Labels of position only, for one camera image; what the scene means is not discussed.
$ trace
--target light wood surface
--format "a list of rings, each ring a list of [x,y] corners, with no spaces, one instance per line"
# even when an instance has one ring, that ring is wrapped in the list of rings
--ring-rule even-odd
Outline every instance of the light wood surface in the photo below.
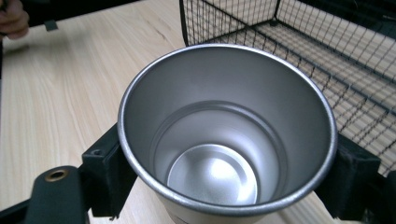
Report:
[[[121,96],[156,58],[184,47],[178,1],[148,0],[43,26],[4,43],[0,210],[30,197],[35,178],[81,154],[117,120]],[[110,223],[91,217],[91,223]],[[138,179],[113,223],[173,223]],[[344,223],[312,193],[259,223]]]

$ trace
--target black bracket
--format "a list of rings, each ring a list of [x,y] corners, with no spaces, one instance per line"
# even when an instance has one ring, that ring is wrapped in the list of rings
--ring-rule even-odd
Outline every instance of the black bracket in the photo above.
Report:
[[[82,154],[82,165],[61,166],[38,176],[31,199],[0,212],[2,224],[87,223],[119,217],[137,178],[120,148],[117,124]]]
[[[315,193],[332,217],[370,223],[396,223],[396,172],[378,173],[381,160],[338,135],[338,150],[332,169]]]

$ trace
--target human hand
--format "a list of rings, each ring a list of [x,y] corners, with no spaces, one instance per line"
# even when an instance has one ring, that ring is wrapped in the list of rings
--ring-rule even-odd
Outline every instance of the human hand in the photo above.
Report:
[[[20,0],[8,0],[7,7],[0,11],[0,40],[7,35],[9,39],[21,38],[29,32],[29,15],[23,10]]]

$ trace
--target metal cup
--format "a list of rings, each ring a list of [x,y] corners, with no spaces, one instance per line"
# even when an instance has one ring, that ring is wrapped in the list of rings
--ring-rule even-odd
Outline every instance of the metal cup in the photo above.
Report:
[[[325,177],[337,129],[325,97],[263,51],[201,45],[141,71],[119,113],[124,154],[176,223],[251,223]]]

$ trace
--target wire mesh basket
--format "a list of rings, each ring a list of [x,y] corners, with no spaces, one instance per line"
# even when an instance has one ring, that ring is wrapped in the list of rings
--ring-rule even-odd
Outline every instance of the wire mesh basket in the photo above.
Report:
[[[339,133],[396,167],[396,2],[180,0],[186,46],[233,43],[273,53],[309,76]]]

